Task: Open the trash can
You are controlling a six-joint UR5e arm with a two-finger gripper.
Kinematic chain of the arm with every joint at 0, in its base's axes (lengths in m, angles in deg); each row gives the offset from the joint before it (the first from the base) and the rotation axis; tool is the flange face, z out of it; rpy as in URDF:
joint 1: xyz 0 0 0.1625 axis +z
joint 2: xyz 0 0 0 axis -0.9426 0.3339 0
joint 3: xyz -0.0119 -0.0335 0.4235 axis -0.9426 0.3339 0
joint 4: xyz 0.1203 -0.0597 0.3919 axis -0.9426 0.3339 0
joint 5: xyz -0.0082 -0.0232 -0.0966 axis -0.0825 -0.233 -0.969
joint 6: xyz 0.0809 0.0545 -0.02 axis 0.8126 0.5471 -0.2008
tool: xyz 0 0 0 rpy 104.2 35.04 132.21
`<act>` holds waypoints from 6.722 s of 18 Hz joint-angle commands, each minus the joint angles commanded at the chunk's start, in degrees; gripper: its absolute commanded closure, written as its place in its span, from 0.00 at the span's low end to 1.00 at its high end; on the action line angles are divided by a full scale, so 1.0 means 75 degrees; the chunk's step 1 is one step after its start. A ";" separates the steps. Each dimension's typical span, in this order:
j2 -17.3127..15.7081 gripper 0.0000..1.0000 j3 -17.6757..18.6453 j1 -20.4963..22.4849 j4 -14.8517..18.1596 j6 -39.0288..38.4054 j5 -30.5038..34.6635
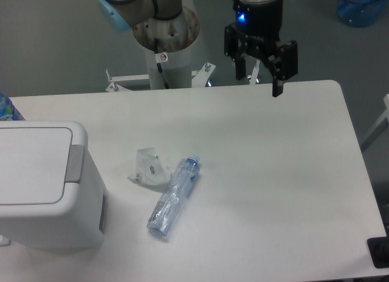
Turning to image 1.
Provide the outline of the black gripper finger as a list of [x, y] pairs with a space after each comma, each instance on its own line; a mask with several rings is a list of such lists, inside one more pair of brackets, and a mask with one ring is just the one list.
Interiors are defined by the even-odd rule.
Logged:
[[272, 96], [278, 97], [283, 93], [285, 82], [298, 73], [298, 43], [295, 40], [277, 42], [272, 56], [268, 70], [272, 76]]
[[235, 78], [242, 80], [246, 75], [246, 57], [258, 58], [259, 37], [238, 30], [236, 23], [224, 29], [224, 54], [235, 64]]

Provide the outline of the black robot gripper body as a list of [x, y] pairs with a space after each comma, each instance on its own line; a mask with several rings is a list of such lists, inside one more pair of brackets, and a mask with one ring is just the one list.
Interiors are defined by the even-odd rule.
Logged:
[[233, 0], [237, 31], [258, 40], [265, 56], [271, 56], [280, 40], [283, 0]]

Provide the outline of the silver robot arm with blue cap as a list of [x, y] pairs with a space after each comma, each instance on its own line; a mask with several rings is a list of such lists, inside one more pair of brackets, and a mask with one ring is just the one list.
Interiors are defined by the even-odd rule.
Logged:
[[[224, 55], [235, 77], [246, 77], [246, 58], [262, 62], [272, 76], [272, 95], [298, 72], [296, 41], [282, 43], [283, 0], [232, 0], [235, 21], [224, 29]], [[191, 48], [200, 32], [196, 14], [182, 0], [98, 0], [106, 20], [119, 32], [132, 30], [143, 47], [151, 89], [205, 86], [210, 70], [193, 75]]]

